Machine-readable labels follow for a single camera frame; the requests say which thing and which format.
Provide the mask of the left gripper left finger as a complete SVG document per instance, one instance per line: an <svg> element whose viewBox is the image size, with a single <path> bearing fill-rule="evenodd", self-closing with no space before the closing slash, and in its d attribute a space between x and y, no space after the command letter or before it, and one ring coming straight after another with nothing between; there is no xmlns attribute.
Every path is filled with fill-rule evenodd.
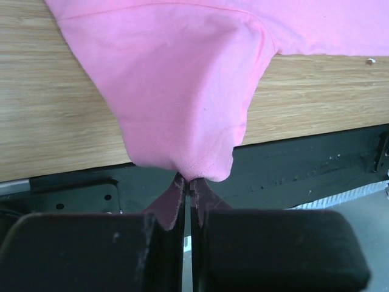
<svg viewBox="0 0 389 292"><path fill-rule="evenodd" d="M185 180L140 213L1 209L2 291L180 291Z"/></svg>

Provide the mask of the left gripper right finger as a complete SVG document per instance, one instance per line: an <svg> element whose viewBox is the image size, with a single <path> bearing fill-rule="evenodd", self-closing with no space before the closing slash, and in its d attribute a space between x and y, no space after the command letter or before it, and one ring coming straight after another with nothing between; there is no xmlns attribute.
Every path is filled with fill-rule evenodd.
<svg viewBox="0 0 389 292"><path fill-rule="evenodd" d="M190 183L194 291L362 291L371 271L332 210L234 209Z"/></svg>

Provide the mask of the pink t-shirt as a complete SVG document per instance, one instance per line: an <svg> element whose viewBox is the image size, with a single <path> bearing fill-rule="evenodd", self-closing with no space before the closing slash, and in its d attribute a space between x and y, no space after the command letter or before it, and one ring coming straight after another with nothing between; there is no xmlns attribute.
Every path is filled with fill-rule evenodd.
<svg viewBox="0 0 389 292"><path fill-rule="evenodd" d="M388 55L387 1L47 1L130 160L220 182L271 59Z"/></svg>

